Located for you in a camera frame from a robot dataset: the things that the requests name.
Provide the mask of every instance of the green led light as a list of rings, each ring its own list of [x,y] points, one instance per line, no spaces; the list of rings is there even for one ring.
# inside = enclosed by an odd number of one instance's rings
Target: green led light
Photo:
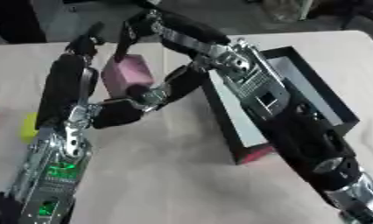
[[[78,167],[69,163],[51,164],[47,169],[47,175],[60,179],[76,179],[78,172]]]
[[[57,206],[57,200],[45,201],[38,210],[38,215],[40,216],[52,216],[54,209]]]

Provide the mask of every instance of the white tabletop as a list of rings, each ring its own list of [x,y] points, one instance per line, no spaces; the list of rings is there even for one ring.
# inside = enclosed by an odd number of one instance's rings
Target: white tabletop
[[[249,35],[262,50],[294,46],[361,122],[346,136],[373,175],[373,41],[358,31]],[[0,46],[0,190],[25,153],[18,132],[38,108],[51,63],[65,44]],[[101,68],[114,51],[95,58]],[[160,81],[187,58],[141,44]],[[100,83],[93,102],[106,97]],[[279,156],[235,166],[201,90],[143,121],[90,130],[95,156],[72,223],[341,223],[336,211]]]

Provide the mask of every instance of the black box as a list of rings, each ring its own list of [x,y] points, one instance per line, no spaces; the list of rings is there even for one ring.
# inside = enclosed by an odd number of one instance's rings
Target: black box
[[[279,74],[289,79],[315,104],[341,135],[346,135],[359,122],[294,48],[263,51],[263,55]],[[210,78],[203,90],[236,164],[248,163],[272,152],[271,145],[243,112],[236,97],[223,86],[221,78],[215,72],[210,74]]]

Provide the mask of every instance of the robotic hand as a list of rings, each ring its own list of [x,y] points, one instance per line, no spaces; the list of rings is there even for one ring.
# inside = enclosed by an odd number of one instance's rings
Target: robotic hand
[[[67,224],[74,193],[89,159],[83,135],[98,106],[88,103],[98,73],[90,67],[103,24],[95,24],[67,46],[46,78],[39,106],[39,133],[6,192],[0,192],[0,224]]]
[[[209,70],[215,70],[278,154],[329,205],[341,211],[344,221],[373,224],[373,179],[326,117],[255,46],[243,39],[231,44],[225,35],[204,24],[156,6],[146,7],[149,9],[124,23],[115,57],[121,60],[139,38],[155,34],[165,47],[187,54],[193,61],[171,73],[161,86],[142,93],[140,101],[131,96],[126,106],[109,100],[109,105],[118,108],[114,110],[117,114],[102,117],[107,111],[104,107],[96,117],[97,128],[128,123],[122,108],[140,107],[138,120],[192,92],[208,78]]]

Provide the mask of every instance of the pink cube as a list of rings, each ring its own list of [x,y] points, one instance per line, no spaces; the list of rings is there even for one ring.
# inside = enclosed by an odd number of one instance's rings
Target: pink cube
[[[101,73],[103,84],[111,98],[125,96],[133,85],[150,87],[154,83],[150,69],[141,55],[127,54],[120,63],[111,57]]]

